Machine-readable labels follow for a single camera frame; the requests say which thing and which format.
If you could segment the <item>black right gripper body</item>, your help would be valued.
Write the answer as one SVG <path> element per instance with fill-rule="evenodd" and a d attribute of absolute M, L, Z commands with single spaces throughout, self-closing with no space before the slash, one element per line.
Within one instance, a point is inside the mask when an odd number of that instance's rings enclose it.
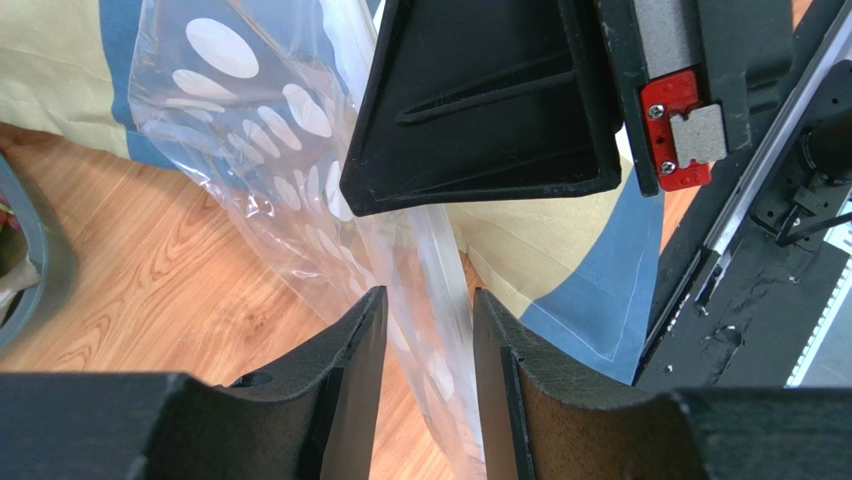
<path fill-rule="evenodd" d="M 754 121 L 790 72 L 789 1 L 598 1 L 639 189 L 711 182 L 713 163 L 756 145 Z"/>

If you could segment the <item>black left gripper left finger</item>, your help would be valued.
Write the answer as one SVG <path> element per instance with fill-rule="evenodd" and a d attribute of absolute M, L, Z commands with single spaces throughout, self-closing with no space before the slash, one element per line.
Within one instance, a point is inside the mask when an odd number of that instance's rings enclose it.
<path fill-rule="evenodd" d="M 185 373 L 1 378 L 5 479 L 366 479 L 384 287 L 230 386 Z"/>

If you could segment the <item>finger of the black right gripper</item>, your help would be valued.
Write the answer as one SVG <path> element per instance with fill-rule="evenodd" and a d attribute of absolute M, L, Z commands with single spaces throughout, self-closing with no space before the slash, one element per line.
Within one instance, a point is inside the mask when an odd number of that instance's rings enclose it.
<path fill-rule="evenodd" d="M 390 1 L 340 180 L 359 217 L 616 188 L 622 124 L 591 1 Z"/>

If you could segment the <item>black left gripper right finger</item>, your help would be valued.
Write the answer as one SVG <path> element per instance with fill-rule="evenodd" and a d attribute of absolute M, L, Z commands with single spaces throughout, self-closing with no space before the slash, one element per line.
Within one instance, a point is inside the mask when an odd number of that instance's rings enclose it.
<path fill-rule="evenodd" d="M 490 291 L 473 300 L 491 479 L 847 479 L 847 389 L 652 394 L 565 354 Z"/>

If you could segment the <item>clear polka-dot zip bag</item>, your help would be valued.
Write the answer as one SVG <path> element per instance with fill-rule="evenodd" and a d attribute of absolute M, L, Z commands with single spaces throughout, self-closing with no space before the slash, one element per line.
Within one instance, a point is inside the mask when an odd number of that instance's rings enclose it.
<path fill-rule="evenodd" d="M 388 290 L 388 340 L 459 479 L 486 475 L 468 285 L 444 207 L 358 218 L 340 180 L 381 1 L 145 1 L 137 129 L 331 320 Z"/>

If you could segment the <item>grey plastic fruit basin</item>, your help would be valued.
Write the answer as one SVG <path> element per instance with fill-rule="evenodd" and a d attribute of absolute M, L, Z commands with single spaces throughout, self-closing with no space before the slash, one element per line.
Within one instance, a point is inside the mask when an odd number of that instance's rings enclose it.
<path fill-rule="evenodd" d="M 36 184 L 1 160 L 1 205 L 19 228 L 1 228 L 1 348 L 55 317 L 74 290 L 77 261 Z"/>

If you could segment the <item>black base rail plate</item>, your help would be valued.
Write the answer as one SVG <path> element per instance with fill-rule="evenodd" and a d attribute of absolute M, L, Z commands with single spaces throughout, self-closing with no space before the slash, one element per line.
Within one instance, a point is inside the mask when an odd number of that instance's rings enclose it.
<path fill-rule="evenodd" d="M 851 5 L 815 1 L 760 145 L 700 193 L 661 271 L 635 385 L 793 388 L 851 288 Z"/>

